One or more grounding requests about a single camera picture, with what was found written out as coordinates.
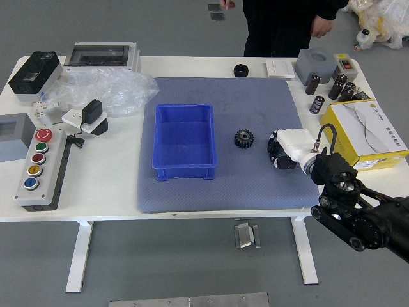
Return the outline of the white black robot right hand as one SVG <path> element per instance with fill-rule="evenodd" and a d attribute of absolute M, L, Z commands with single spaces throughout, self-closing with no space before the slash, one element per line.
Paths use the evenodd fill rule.
<path fill-rule="evenodd" d="M 299 163 L 306 175 L 312 173 L 320 141 L 306 129 L 279 129 L 272 132 L 267 151 L 277 169 L 293 169 Z"/>

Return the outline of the person's left hand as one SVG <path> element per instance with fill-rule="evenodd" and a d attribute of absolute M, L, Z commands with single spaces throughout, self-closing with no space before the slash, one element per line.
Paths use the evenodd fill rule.
<path fill-rule="evenodd" d="M 335 20 L 324 19 L 318 15 L 315 16 L 311 24 L 311 36 L 313 38 L 321 38 L 331 32 L 335 24 Z"/>

